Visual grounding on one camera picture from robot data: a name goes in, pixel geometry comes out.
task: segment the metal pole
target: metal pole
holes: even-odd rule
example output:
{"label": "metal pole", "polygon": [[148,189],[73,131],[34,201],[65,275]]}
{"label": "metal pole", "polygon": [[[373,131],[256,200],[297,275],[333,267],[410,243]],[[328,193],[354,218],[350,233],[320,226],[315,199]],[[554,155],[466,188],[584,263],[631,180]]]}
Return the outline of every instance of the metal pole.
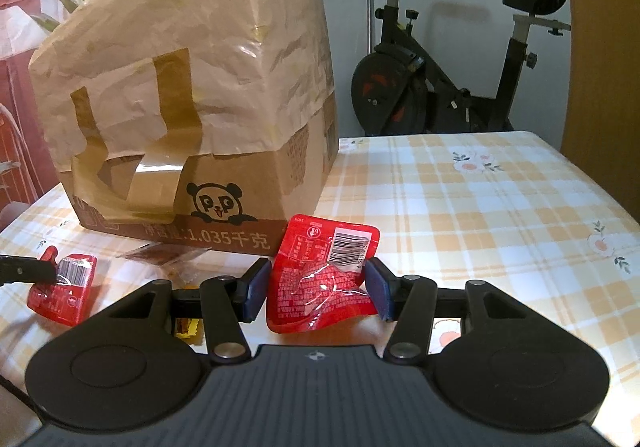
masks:
{"label": "metal pole", "polygon": [[374,15],[373,15],[373,0],[367,0],[367,54],[373,52],[374,47]]}

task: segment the white wall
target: white wall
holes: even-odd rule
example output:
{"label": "white wall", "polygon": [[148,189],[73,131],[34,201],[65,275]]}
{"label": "white wall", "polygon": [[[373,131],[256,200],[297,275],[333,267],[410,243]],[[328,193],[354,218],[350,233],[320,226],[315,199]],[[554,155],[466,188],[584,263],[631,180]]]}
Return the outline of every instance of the white wall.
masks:
{"label": "white wall", "polygon": [[[362,135],[351,107],[351,74],[366,52],[366,0],[324,0],[334,61],[341,137]],[[383,7],[385,0],[375,0]],[[515,11],[502,0],[400,0],[404,10],[420,12],[414,37],[430,52],[459,88],[494,97],[513,31]],[[551,17],[570,23],[569,1]],[[524,67],[511,109],[517,130],[534,132],[555,148],[562,141],[568,99],[571,35],[555,37],[532,27],[529,52],[538,64]]]}

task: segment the gray ridged surface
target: gray ridged surface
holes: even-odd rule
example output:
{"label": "gray ridged surface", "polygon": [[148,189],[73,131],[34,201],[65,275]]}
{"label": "gray ridged surface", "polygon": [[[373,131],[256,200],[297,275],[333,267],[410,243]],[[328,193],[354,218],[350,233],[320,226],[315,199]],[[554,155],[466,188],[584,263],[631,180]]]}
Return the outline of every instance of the gray ridged surface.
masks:
{"label": "gray ridged surface", "polygon": [[414,367],[372,347],[262,347],[215,369],[178,413],[144,429],[87,435],[45,426],[27,447],[600,447],[586,425],[556,433],[504,432],[452,411]]}

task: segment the red snack package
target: red snack package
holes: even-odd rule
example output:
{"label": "red snack package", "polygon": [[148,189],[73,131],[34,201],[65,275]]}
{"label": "red snack package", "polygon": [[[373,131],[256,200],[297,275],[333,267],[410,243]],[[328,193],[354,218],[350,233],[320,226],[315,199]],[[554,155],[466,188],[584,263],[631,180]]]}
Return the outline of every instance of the red snack package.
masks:
{"label": "red snack package", "polygon": [[362,265],[380,231],[369,225],[293,216],[269,281],[267,326],[273,332],[319,330],[376,309],[360,288]]}
{"label": "red snack package", "polygon": [[89,290],[98,260],[92,255],[72,253],[56,264],[57,255],[56,247],[47,247],[40,260],[56,265],[58,284],[33,284],[27,306],[47,319],[75,326],[86,318]]}

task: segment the table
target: table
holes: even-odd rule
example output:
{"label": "table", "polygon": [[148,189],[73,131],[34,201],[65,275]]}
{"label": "table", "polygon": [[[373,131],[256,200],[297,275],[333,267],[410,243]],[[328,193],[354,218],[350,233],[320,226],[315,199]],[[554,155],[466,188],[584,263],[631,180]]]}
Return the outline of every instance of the table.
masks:
{"label": "table", "polygon": [[[594,425],[622,447],[640,439],[640,226],[541,139],[525,132],[342,139],[316,215],[380,228],[378,257],[397,275],[458,288],[485,279],[592,345],[611,373]],[[34,256],[55,245],[60,257],[96,255],[94,313],[162,275],[116,257],[142,244],[80,227],[60,186],[0,234],[2,253]],[[238,275],[254,259],[207,252],[182,282]],[[0,288],[0,373],[21,387],[33,353],[65,330],[25,306],[28,288]],[[260,343],[373,343],[380,350],[392,325],[369,316],[276,335],[263,308],[242,328],[253,351]],[[431,350],[457,329],[437,323]]]}

